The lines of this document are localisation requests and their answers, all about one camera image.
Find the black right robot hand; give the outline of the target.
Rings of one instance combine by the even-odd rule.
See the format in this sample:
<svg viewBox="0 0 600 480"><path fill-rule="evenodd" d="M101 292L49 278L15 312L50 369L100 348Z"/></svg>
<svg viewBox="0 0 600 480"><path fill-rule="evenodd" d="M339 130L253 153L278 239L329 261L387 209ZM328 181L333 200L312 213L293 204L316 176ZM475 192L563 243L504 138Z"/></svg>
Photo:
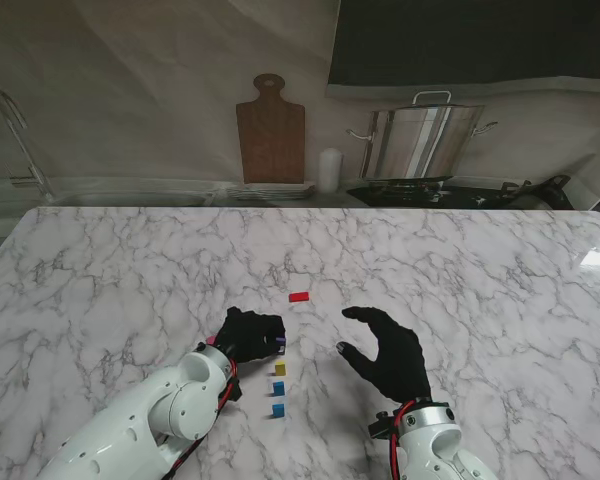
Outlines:
<svg viewBox="0 0 600 480"><path fill-rule="evenodd" d="M338 353L364 380L400 404L431 397L423 350L413 330L402 327L386 312L373 307L348 307L342 314L366 324L377 340L375 360L350 343L341 341L336 345Z"/></svg>

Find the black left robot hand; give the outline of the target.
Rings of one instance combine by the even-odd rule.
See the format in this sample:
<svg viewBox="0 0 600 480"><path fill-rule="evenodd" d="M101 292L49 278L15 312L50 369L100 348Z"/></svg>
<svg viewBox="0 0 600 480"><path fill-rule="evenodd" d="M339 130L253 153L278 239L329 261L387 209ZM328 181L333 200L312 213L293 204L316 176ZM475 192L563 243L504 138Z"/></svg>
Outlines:
<svg viewBox="0 0 600 480"><path fill-rule="evenodd" d="M236 363L246 363L276 355L280 350L280 339L286 340L280 316L231 307L213 346Z"/></svg>

